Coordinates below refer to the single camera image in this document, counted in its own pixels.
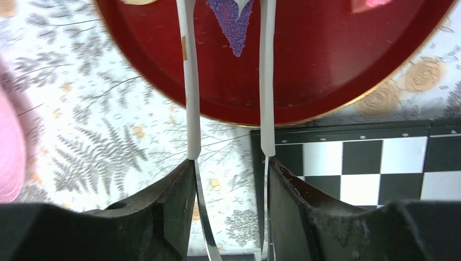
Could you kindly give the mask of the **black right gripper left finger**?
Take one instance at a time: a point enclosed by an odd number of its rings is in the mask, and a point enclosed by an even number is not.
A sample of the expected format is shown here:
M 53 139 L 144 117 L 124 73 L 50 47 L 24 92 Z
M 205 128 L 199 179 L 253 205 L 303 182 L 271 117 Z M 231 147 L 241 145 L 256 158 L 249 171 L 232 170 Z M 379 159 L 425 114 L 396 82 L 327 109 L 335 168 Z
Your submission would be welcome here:
M 194 162 L 106 209 L 1 205 L 1 260 L 186 260 Z

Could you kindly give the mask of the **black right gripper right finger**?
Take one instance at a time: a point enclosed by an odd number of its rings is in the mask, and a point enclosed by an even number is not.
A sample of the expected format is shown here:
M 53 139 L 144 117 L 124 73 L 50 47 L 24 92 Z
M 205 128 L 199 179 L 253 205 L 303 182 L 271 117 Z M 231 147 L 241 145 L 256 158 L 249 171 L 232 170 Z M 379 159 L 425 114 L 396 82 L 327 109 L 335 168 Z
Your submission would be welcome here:
M 460 260 L 460 202 L 396 201 L 365 210 L 269 159 L 276 260 Z

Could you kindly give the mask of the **pink three-tier cake stand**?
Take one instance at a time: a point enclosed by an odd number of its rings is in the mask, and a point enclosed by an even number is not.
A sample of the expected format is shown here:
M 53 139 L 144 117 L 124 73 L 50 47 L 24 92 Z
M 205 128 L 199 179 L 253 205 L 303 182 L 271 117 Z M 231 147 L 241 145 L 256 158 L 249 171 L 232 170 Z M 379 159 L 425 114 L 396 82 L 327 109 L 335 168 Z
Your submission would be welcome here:
M 26 94 L 13 90 L 13 72 L 1 57 L 1 203 L 48 200 L 47 192 L 33 182 L 30 131 L 36 113 Z

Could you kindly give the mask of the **pink purple cake slice toy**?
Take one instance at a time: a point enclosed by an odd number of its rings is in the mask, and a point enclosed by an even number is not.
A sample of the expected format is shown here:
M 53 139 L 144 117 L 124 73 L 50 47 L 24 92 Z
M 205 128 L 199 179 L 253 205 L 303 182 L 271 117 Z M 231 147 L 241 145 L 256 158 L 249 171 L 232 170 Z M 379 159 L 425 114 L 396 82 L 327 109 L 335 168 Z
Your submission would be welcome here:
M 240 57 L 245 47 L 247 28 L 254 1 L 209 0 L 207 6 L 214 12 L 219 26 L 229 42 L 233 54 Z

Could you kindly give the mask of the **black white checkerboard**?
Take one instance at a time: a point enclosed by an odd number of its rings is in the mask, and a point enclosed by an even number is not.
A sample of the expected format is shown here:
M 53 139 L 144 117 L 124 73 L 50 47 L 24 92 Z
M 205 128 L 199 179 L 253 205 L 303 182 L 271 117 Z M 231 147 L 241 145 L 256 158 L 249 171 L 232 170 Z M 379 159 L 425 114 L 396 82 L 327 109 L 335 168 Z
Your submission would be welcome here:
M 275 144 L 298 179 L 354 206 L 460 200 L 460 119 L 284 128 Z

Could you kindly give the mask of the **floral patterned tablecloth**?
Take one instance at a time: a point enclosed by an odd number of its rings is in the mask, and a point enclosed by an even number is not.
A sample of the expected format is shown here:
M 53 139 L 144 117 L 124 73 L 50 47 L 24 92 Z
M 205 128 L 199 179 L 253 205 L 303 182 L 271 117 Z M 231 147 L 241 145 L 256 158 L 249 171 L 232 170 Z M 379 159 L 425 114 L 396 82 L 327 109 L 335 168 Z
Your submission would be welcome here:
M 106 209 L 161 180 L 188 159 L 186 97 L 180 105 L 129 62 L 110 35 L 96 1 L 19 1 L 1 20 L 1 48 L 14 91 L 36 116 L 30 131 L 33 182 L 52 204 L 82 213 Z M 343 126 L 414 121 L 451 97 L 443 87 L 449 57 L 427 41 L 395 75 L 345 107 L 312 120 L 278 126 Z M 260 123 L 241 126 L 202 115 L 197 159 L 213 236 L 224 260 L 273 254 L 270 203 Z M 209 260 L 195 193 L 187 257 Z

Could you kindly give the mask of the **dark red round tray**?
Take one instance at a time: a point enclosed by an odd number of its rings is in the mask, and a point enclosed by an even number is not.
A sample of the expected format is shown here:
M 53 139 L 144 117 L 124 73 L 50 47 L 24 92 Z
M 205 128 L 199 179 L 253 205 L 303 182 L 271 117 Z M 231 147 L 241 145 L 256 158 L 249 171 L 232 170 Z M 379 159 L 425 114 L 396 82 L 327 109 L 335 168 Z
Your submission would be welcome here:
M 175 1 L 96 1 L 121 52 L 157 90 L 185 104 Z M 456 1 L 392 1 L 353 13 L 350 1 L 278 1 L 274 102 L 278 126 L 345 107 L 389 79 L 434 35 Z M 236 57 L 205 1 L 194 12 L 202 115 L 258 126 L 260 5 L 252 4 L 245 48 Z

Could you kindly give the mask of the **yellow round cake toy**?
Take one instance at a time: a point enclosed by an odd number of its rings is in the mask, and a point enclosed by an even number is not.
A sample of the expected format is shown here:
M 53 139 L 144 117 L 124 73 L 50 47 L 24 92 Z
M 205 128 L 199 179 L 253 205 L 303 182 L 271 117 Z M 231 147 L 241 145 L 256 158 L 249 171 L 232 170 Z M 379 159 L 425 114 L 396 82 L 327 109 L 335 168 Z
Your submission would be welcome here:
M 157 0 L 121 0 L 124 4 L 129 5 L 147 5 L 156 2 Z

